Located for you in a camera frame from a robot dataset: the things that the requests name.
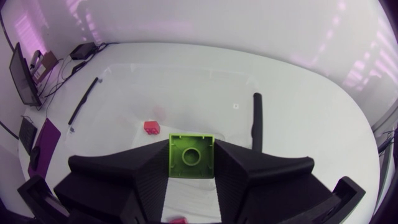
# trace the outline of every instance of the white table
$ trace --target white table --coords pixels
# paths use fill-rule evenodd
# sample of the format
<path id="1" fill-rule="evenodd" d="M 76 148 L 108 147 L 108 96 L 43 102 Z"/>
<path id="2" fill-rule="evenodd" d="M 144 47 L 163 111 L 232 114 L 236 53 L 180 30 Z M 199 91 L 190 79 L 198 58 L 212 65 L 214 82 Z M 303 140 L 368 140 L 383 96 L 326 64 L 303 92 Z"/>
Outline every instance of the white table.
<path id="1" fill-rule="evenodd" d="M 76 63 L 72 62 L 66 67 L 64 76 L 70 73 L 74 65 Z M 168 72 L 159 75 L 159 71 L 166 67 Z M 124 96 L 125 92 L 123 91 L 130 89 L 128 88 L 130 84 L 126 80 L 134 82 L 134 87 L 136 87 L 136 92 L 128 93 L 141 93 L 140 97 L 150 98 L 150 94 L 146 95 L 142 90 L 145 90 L 150 85 L 152 77 L 155 77 L 153 80 L 158 80 L 158 78 L 161 80 L 159 82 L 155 81 L 158 82 L 157 85 L 160 85 L 161 82 L 168 85 L 169 76 L 173 77 L 177 73 L 177 76 L 180 75 L 181 77 L 184 70 L 194 70 L 199 73 L 199 77 L 209 72 L 209 77 L 215 80 L 211 80 L 212 82 L 216 82 L 217 85 L 224 82 L 225 88 L 230 89 L 231 98 L 226 100 L 225 108 L 223 107 L 224 105 L 216 105 L 216 101 L 201 101 L 201 103 L 209 105 L 214 103 L 214 106 L 219 106 L 221 110 L 224 110 L 222 111 L 223 113 L 229 111 L 224 116 L 217 118 L 204 114 L 205 121 L 211 121 L 212 124 L 215 123 L 218 126 L 226 124 L 225 120 L 235 119 L 237 116 L 241 116 L 242 121 L 233 121 L 234 123 L 236 122 L 236 124 L 233 123 L 234 126 L 227 126 L 226 124 L 218 128 L 211 125 L 207 126 L 201 119 L 197 123 L 187 122 L 188 126 L 184 127 L 183 123 L 178 123 L 172 116 L 168 116 L 163 123 L 160 121 L 160 124 L 165 125 L 162 127 L 160 135 L 146 136 L 143 134 L 142 128 L 139 128 L 142 125 L 138 122 L 139 119 L 130 119 L 123 116 L 118 116 L 116 122 L 112 119 L 109 121 L 104 119 L 104 115 L 118 112 L 118 108 L 99 107 L 101 100 L 104 100 L 104 98 L 107 99 L 106 101 L 109 105 L 126 105 L 122 99 L 118 98 L 119 96 Z M 130 71 L 132 75 L 121 75 L 127 71 Z M 103 78 L 104 82 L 95 87 L 87 103 L 82 107 L 75 121 L 76 124 L 73 124 L 76 133 L 68 134 L 67 122 L 73 110 L 93 79 L 98 76 Z M 229 81 L 228 77 L 233 77 L 233 81 Z M 242 80 L 246 80 L 247 83 L 243 85 L 241 83 Z M 182 88 L 189 88 L 189 84 L 185 83 L 184 85 L 184 82 L 186 80 L 182 79 L 182 81 L 177 83 Z M 198 83 L 200 82 L 200 80 L 195 80 L 195 85 L 199 85 Z M 242 96 L 236 94 L 238 90 L 233 91 L 236 83 L 242 84 L 241 86 L 236 86 L 236 88 L 241 89 Z M 219 95 L 225 96 L 225 93 L 221 92 L 215 94 L 215 88 L 211 85 L 209 86 L 211 92 L 208 96 L 205 95 L 202 98 L 206 99 L 213 95 L 215 99 L 218 99 Z M 181 130 L 213 133 L 216 134 L 216 138 L 250 147 L 250 133 L 248 130 L 252 125 L 251 100 L 254 91 L 262 94 L 264 116 L 263 152 L 280 157 L 312 157 L 315 160 L 313 174 L 330 190 L 334 189 L 337 181 L 343 176 L 353 179 L 366 191 L 366 194 L 352 214 L 345 220 L 345 223 L 368 223 L 373 214 L 379 188 L 379 159 L 369 123 L 354 100 L 333 82 L 306 69 L 258 55 L 214 47 L 160 43 L 119 44 L 111 45 L 98 54 L 57 92 L 50 105 L 48 118 L 61 131 L 62 135 L 53 154 L 45 180 L 49 187 L 53 189 L 70 172 L 67 160 L 74 154 L 82 156 L 111 154 L 125 150 L 130 146 L 136 147 L 166 139 L 169 132 Z M 231 101 L 234 100 L 233 97 L 235 96 L 237 97 L 236 102 Z M 132 97 L 134 100 L 141 99 L 137 96 Z M 25 112 L 25 115 L 32 118 L 39 130 L 45 121 L 45 107 L 47 104 L 48 102 L 41 111 L 36 111 L 35 108 L 28 108 Z M 148 118 L 153 116 L 161 118 L 164 113 L 172 114 L 169 113 L 170 110 L 181 109 L 178 107 L 176 109 L 175 105 L 170 106 L 172 109 L 164 109 L 163 106 L 158 108 L 155 106 L 154 110 L 148 112 L 154 115 L 148 115 Z M 196 116 L 195 111 L 201 110 L 200 104 L 196 108 L 193 107 L 190 105 L 189 110 L 190 113 L 192 112 Z M 129 108 L 123 108 L 122 110 L 124 110 L 123 113 L 126 113 Z M 137 111 L 133 111 L 133 113 L 138 113 L 136 114 L 137 117 L 145 116 Z M 173 122 L 178 124 L 173 127 L 170 125 Z M 115 125 L 114 131 L 101 130 L 101 128 L 106 127 L 111 129 L 112 127 L 109 125 Z M 245 133 L 247 131 L 247 134 L 238 133 L 234 136 L 230 129 L 234 130 L 235 126 L 243 129 Z M 135 129 L 133 143 L 119 141 L 118 138 L 125 138 L 123 133 L 126 130 L 132 130 L 131 127 Z M 98 142 L 93 142 L 91 139 L 90 141 L 85 141 L 81 138 L 78 132 L 83 130 L 85 133 L 91 133 L 88 139 L 97 136 Z M 108 142 L 111 144 L 117 144 L 116 149 L 101 147 L 101 139 L 104 136 L 107 136 Z M 25 178 L 29 179 L 27 173 L 29 156 L 21 143 L 19 143 L 19 158 Z M 180 181 L 169 181 L 169 186 L 177 186 L 181 184 Z M 214 197 L 214 183 L 203 183 L 193 180 L 190 184 L 191 187 L 194 186 L 204 191 L 211 191 L 212 193 L 206 197 Z M 165 214 L 178 213 L 178 211 L 173 211 L 170 208 L 178 200 L 176 198 L 168 200 L 168 197 L 171 197 L 170 195 L 172 194 L 175 193 L 169 192 L 168 188 L 165 207 L 169 205 L 169 208 L 165 208 L 164 216 Z M 216 220 L 216 213 L 217 211 L 215 215 L 204 218 L 195 214 L 188 214 L 187 216 L 189 222 L 203 222 Z"/>

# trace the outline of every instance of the red lego block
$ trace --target red lego block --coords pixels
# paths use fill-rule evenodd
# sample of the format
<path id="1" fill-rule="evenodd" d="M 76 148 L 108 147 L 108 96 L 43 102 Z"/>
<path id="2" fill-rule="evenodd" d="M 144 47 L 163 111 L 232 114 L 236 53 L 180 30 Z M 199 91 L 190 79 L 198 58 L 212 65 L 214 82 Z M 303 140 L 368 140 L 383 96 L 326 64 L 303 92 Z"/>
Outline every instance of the red lego block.
<path id="1" fill-rule="evenodd" d="M 170 224 L 188 224 L 186 218 L 179 218 L 170 222 Z"/>
<path id="2" fill-rule="evenodd" d="M 144 122 L 144 130 L 148 134 L 159 134 L 160 126 L 156 121 L 145 121 Z"/>

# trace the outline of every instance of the black cable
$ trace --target black cable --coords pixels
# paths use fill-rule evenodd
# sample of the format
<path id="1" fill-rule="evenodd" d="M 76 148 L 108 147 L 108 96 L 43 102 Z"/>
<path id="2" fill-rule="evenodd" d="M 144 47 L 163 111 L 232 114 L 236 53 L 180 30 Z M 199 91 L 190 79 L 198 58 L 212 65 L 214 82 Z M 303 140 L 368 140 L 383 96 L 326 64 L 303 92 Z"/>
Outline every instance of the black cable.
<path id="1" fill-rule="evenodd" d="M 63 81 L 65 81 L 65 79 L 66 79 L 66 78 L 63 77 L 63 71 L 64 71 L 65 68 L 69 65 L 70 62 L 72 62 L 72 58 L 69 60 L 69 62 L 68 62 L 68 63 L 64 66 L 64 68 L 62 69 L 61 78 L 62 78 Z"/>
<path id="2" fill-rule="evenodd" d="M 387 139 L 377 148 L 377 151 L 380 153 L 384 152 L 390 145 L 391 141 L 398 135 L 398 132 L 391 137 L 391 133 L 388 134 Z"/>
<path id="3" fill-rule="evenodd" d="M 34 122 L 32 121 L 32 118 L 30 118 L 30 116 L 24 116 L 24 115 L 21 115 L 21 118 L 29 118 L 29 120 L 30 120 L 30 123 L 31 124 L 33 124 Z"/>
<path id="4" fill-rule="evenodd" d="M 44 87 L 43 87 L 43 90 L 39 93 L 39 95 L 38 96 L 41 96 L 42 95 L 42 93 L 44 92 L 44 90 L 45 90 L 45 87 L 47 86 L 47 83 L 49 82 L 49 79 L 50 79 L 50 77 L 51 77 L 51 74 L 52 74 L 52 71 L 54 70 L 54 68 L 55 68 L 55 66 L 54 67 L 52 67 L 52 69 L 51 69 L 51 71 L 50 71 L 50 74 L 49 74 L 49 77 L 47 78 L 47 80 L 45 81 L 45 84 L 44 84 Z"/>
<path id="5" fill-rule="evenodd" d="M 0 23 L 1 23 L 1 28 L 2 28 L 2 31 L 4 32 L 4 35 L 6 36 L 6 39 L 7 39 L 8 45 L 10 46 L 10 48 L 11 48 L 12 52 L 14 52 L 14 51 L 15 51 L 15 49 L 14 49 L 14 46 L 12 45 L 12 43 L 11 43 L 11 40 L 10 40 L 10 38 L 8 37 L 7 31 L 6 31 L 6 27 L 4 26 L 4 22 L 3 22 L 3 20 L 2 20 L 2 15 L 1 15 L 1 12 L 0 12 Z"/>
<path id="6" fill-rule="evenodd" d="M 84 66 L 87 65 L 88 62 L 90 62 L 96 54 L 100 53 L 101 51 L 103 51 L 107 46 L 111 45 L 111 44 L 118 44 L 117 42 L 112 42 L 112 43 L 101 43 L 99 46 L 97 46 L 97 48 L 94 50 L 93 55 L 90 57 L 90 59 L 82 62 L 81 66 L 78 69 L 73 68 L 72 73 L 63 81 L 60 83 L 60 86 L 58 86 L 53 92 L 50 91 L 50 93 L 44 97 L 49 97 L 53 94 L 55 94 L 55 92 L 57 92 L 62 86 L 63 84 L 65 84 L 74 74 L 76 74 L 76 72 L 80 71 L 82 68 L 84 68 Z"/>
<path id="7" fill-rule="evenodd" d="M 59 70 L 59 72 L 58 72 L 57 84 L 56 84 L 55 86 L 53 86 L 53 87 L 50 89 L 50 92 L 51 92 L 54 88 L 58 87 L 58 85 L 60 84 L 60 83 L 59 83 L 60 74 L 61 74 L 61 76 L 62 76 L 63 70 L 64 70 L 65 67 L 68 65 L 68 64 L 66 64 L 65 66 L 63 66 L 64 63 L 65 63 L 65 61 L 62 62 L 61 68 L 60 68 L 60 70 Z M 47 102 L 47 97 L 45 98 L 44 102 L 42 103 L 42 106 L 40 106 L 40 108 L 36 107 L 36 110 L 37 110 L 37 111 L 40 111 L 40 110 L 43 108 L 45 102 Z"/>
<path id="8" fill-rule="evenodd" d="M 16 138 L 17 140 L 19 140 L 19 137 L 14 134 L 9 128 L 7 128 L 6 125 L 4 125 L 1 121 L 0 121 L 0 126 L 2 126 L 8 133 L 10 133 L 10 135 L 12 135 L 14 138 Z"/>

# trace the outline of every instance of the monitor screen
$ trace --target monitor screen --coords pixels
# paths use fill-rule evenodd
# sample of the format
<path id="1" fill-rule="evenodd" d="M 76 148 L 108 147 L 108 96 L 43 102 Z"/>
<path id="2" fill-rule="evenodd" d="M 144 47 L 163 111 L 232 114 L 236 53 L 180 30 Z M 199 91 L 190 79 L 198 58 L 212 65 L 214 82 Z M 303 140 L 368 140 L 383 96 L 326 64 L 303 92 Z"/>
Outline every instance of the monitor screen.
<path id="1" fill-rule="evenodd" d="M 26 60 L 22 56 L 19 43 L 15 46 L 15 51 L 11 58 L 10 72 L 22 102 L 29 106 L 41 106 L 36 86 L 30 75 Z"/>

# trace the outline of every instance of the lime green duplo brick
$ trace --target lime green duplo brick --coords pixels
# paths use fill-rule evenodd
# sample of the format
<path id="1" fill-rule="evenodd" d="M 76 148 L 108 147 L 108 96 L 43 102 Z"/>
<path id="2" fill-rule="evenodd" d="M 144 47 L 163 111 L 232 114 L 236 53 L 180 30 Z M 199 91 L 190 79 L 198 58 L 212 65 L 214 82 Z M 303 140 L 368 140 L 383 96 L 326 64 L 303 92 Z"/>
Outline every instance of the lime green duplo brick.
<path id="1" fill-rule="evenodd" d="M 169 177 L 214 177 L 213 135 L 170 134 L 169 143 Z"/>

